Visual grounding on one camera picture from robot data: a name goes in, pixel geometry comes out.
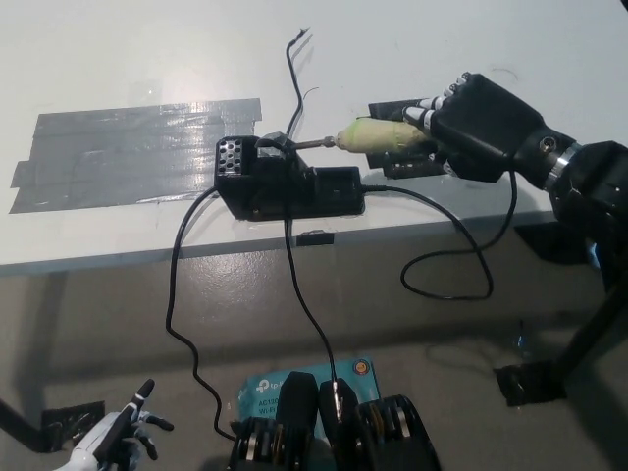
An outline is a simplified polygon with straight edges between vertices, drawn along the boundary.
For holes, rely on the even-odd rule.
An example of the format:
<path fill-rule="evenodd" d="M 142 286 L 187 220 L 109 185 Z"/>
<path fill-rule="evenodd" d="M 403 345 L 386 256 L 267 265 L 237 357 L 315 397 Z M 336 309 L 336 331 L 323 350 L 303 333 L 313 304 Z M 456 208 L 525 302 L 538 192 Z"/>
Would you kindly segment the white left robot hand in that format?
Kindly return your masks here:
<path fill-rule="evenodd" d="M 151 460 L 157 460 L 156 445 L 145 425 L 166 432 L 172 432 L 174 425 L 144 409 L 154 387 L 152 379 L 146 380 L 125 407 L 105 415 L 74 446 L 69 461 L 60 470 L 135 470 L 141 447 Z"/>

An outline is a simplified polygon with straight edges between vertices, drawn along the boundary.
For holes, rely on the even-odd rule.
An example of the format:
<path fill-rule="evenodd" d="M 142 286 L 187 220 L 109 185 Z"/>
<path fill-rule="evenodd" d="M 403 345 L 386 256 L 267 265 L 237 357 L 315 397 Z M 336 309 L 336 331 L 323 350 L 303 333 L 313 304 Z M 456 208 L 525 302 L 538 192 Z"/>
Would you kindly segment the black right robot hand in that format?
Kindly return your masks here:
<path fill-rule="evenodd" d="M 402 111 L 465 180 L 494 183 L 515 172 L 536 188 L 576 140 L 549 128 L 522 99 L 481 74 L 464 73 L 435 98 Z"/>

